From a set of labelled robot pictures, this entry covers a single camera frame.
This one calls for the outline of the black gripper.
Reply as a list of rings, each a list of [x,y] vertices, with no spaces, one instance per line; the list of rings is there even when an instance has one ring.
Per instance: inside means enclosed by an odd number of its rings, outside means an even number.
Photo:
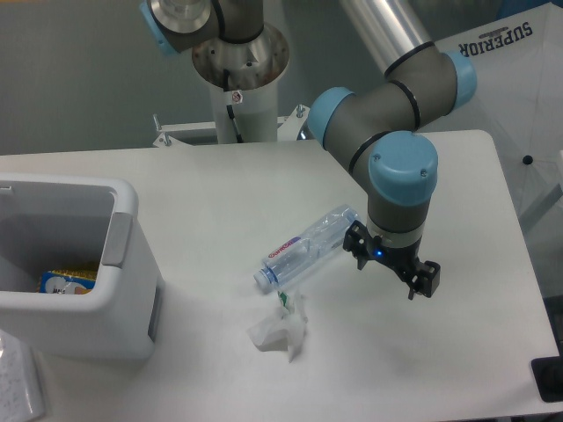
[[[380,236],[371,236],[366,226],[355,220],[345,233],[343,249],[353,255],[358,269],[376,261],[403,275],[409,288],[408,299],[412,300],[416,295],[430,298],[440,285],[441,266],[434,261],[420,261],[420,243],[418,239],[405,247],[385,246]]]

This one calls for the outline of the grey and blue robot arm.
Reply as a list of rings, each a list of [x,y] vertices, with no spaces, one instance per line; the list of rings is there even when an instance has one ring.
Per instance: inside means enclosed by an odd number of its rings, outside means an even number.
[[[418,249],[438,157],[419,134],[466,104],[477,76],[471,61],[443,53],[405,1],[346,1],[343,9],[385,82],[358,95],[323,92],[306,125],[322,148],[368,197],[366,222],[355,222],[344,248],[364,266],[391,269],[410,295],[431,296],[440,267]],[[289,63],[284,36],[264,19],[260,1],[143,1],[140,11],[166,54],[190,51],[210,89],[220,143],[271,142],[277,137],[277,82]]]

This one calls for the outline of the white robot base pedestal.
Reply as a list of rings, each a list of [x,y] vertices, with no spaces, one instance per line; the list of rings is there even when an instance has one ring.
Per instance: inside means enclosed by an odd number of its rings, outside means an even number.
[[[219,38],[193,48],[193,65],[207,85],[220,144],[277,140],[278,83],[289,65],[289,44],[265,23],[257,38]]]

